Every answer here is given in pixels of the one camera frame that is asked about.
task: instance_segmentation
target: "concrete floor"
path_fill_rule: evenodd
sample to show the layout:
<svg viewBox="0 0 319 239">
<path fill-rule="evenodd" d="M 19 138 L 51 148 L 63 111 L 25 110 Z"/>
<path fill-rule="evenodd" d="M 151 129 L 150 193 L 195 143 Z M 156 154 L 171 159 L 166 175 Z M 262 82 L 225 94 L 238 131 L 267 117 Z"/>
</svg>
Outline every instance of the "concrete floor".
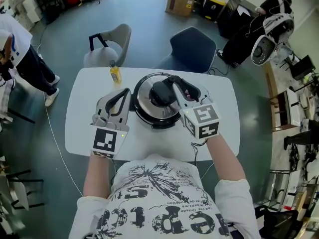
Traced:
<svg viewBox="0 0 319 239">
<path fill-rule="evenodd" d="M 222 48 L 226 39 L 217 26 L 197 15 L 191 18 L 165 13 L 166 0 L 102 0 L 75 7 L 50 24 L 42 38 L 40 53 L 48 66 L 61 77 L 60 94 L 48 109 L 56 140 L 69 170 L 80 189 L 83 188 L 88 158 L 68 153 L 64 144 L 65 115 L 73 82 L 89 51 L 92 34 L 110 30 L 120 23 L 132 28 L 132 36 L 123 66 L 155 67 L 171 52 L 169 39 L 189 26 L 210 36 Z M 43 26 L 32 31 L 32 43 L 39 42 Z M 214 66 L 226 72 L 226 65 L 216 58 Z M 272 153 L 271 113 L 266 78 L 262 68 L 247 59 L 237 69 L 229 69 L 240 116 L 240 150 L 238 158 L 251 185 L 254 202 L 260 201 L 267 183 Z M 14 118 L 0 134 L 1 154 L 5 155 L 12 172 L 32 169 L 33 177 L 43 178 L 44 207 L 22 210 L 18 214 L 25 224 L 24 238 L 67 238 L 76 212 L 78 191 L 63 165 L 54 143 L 43 102 L 42 92 L 22 81 L 12 92 L 9 107 L 34 119 L 30 124 Z M 203 174 L 211 161 L 198 162 Z M 203 179 L 206 191 L 213 196 L 217 183 L 215 169 Z"/>
</svg>

